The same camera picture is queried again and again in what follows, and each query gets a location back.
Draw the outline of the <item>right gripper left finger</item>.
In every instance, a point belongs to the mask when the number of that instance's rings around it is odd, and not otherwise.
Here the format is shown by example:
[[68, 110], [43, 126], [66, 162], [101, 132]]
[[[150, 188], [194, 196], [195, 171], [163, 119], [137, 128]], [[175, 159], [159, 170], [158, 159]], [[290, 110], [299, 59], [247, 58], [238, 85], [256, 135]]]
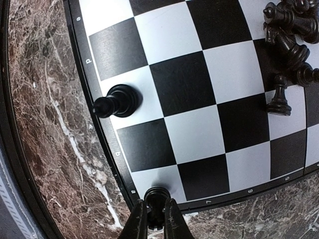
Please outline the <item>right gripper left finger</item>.
[[138, 199], [119, 239], [146, 239], [147, 232], [147, 206], [144, 200]]

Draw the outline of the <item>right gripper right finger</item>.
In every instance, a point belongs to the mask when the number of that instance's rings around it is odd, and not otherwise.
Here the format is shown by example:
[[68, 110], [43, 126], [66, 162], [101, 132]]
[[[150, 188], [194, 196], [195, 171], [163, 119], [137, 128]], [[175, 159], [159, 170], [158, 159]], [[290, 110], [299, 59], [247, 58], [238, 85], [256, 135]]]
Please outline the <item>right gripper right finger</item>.
[[193, 239], [184, 217], [173, 198], [168, 198], [164, 208], [164, 238]]

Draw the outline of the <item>black chess rook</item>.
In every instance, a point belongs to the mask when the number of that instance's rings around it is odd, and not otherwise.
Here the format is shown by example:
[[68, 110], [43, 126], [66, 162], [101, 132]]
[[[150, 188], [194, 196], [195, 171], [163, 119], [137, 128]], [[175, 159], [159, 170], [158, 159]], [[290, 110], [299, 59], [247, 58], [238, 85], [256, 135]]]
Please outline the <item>black chess rook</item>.
[[148, 228], [150, 230], [162, 230], [164, 227], [165, 202], [170, 199], [170, 193], [166, 188], [155, 186], [149, 188], [144, 196], [144, 201], [149, 207], [147, 214]]

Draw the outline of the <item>black chess pawn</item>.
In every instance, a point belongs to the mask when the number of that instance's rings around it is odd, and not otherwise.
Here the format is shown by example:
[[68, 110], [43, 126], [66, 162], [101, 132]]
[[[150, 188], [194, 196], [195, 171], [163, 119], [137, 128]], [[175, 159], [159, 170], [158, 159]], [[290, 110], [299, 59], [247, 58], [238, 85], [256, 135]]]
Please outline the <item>black chess pawn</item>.
[[266, 105], [267, 113], [287, 117], [291, 115], [292, 108], [285, 95], [287, 87], [287, 77], [283, 74], [277, 74], [274, 78], [275, 94], [271, 102]]
[[99, 97], [94, 101], [92, 112], [102, 119], [110, 116], [126, 118], [131, 116], [142, 102], [143, 96], [138, 89], [118, 84], [113, 86], [105, 97]]

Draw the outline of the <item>black white chessboard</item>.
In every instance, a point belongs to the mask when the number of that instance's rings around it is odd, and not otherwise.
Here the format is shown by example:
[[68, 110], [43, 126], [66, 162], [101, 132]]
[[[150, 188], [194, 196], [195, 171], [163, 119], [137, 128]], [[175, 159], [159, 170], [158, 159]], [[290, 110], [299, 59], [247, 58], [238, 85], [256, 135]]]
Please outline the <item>black white chessboard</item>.
[[[291, 81], [265, 41], [280, 0], [66, 0], [77, 71], [130, 208], [155, 186], [184, 212], [227, 205], [319, 170], [319, 83]], [[287, 77], [291, 115], [267, 113]], [[139, 90], [129, 117], [99, 118], [115, 85]]]

